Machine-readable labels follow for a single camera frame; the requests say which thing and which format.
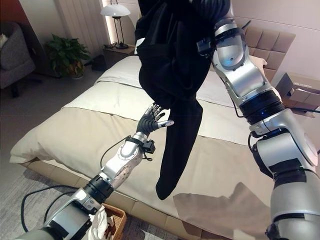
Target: upholstered headboard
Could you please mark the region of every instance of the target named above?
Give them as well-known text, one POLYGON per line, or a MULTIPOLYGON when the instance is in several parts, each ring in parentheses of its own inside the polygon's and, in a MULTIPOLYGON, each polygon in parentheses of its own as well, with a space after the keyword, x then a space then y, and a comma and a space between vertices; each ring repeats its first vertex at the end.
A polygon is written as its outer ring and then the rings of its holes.
POLYGON ((253 26, 245 29, 245 41, 249 47, 249 54, 267 61, 268 64, 264 66, 264 73, 270 82, 295 37, 296 35, 293 33, 253 26))

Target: table lamp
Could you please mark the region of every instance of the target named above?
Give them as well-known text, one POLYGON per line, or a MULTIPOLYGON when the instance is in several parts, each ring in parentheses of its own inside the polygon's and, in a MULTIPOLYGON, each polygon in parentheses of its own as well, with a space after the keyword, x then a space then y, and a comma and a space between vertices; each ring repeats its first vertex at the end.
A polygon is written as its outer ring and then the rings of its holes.
POLYGON ((128 16, 129 14, 131 14, 131 12, 125 6, 118 4, 117 0, 115 0, 115 1, 116 1, 116 4, 112 4, 112 0, 111 0, 110 1, 110 5, 105 6, 101 10, 100 14, 103 15, 103 16, 109 16, 109 17, 113 18, 116 37, 118 39, 118 42, 115 44, 115 47, 117 49, 127 49, 128 45, 125 44, 124 33, 122 31, 122 25, 121 25, 121 17, 122 16, 128 16), (118 35, 116 20, 120 22, 122 41, 119 41, 119 35, 118 35))

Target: gray armchair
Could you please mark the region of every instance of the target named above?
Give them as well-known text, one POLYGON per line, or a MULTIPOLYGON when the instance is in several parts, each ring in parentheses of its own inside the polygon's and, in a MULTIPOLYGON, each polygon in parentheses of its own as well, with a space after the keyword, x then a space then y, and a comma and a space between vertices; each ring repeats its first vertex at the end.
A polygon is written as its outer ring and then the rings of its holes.
POLYGON ((17 97, 19 93, 15 83, 30 74, 36 67, 30 57, 22 30, 17 23, 1 23, 1 33, 5 34, 8 40, 0 52, 0 88, 13 86, 12 96, 17 97))

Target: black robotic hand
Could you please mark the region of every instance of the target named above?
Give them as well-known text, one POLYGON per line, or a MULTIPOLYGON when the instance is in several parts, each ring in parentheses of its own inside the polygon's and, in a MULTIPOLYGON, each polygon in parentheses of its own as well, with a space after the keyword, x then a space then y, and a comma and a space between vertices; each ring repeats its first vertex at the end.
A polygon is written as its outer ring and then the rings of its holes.
POLYGON ((165 115, 164 112, 161 113, 162 110, 163 108, 157 105, 155 102, 151 104, 141 117, 136 131, 149 136, 151 132, 159 128, 164 128, 173 125, 174 121, 172 120, 158 122, 158 120, 165 115))

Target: bed frame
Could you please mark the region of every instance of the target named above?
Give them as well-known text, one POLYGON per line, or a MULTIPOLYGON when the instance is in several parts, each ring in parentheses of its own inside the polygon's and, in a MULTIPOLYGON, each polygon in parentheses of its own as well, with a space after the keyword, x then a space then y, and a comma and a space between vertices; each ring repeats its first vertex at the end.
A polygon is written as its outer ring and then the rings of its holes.
MULTIPOLYGON (((263 58, 267 61, 268 64, 264 67, 264 72, 270 82, 283 61, 294 38, 295 34, 292 33, 278 32, 251 26, 246 28, 245 40, 249 47, 249 53, 252 56, 263 58)), ((22 165, 60 184, 84 187, 88 183, 86 179, 80 177, 71 170, 53 166, 37 158, 22 165)), ((183 222, 178 218, 167 215, 142 202, 136 201, 129 196, 117 192, 114 192, 106 202, 109 205, 123 209, 126 213, 183 239, 227 240, 225 237, 204 231, 201 228, 183 222)))

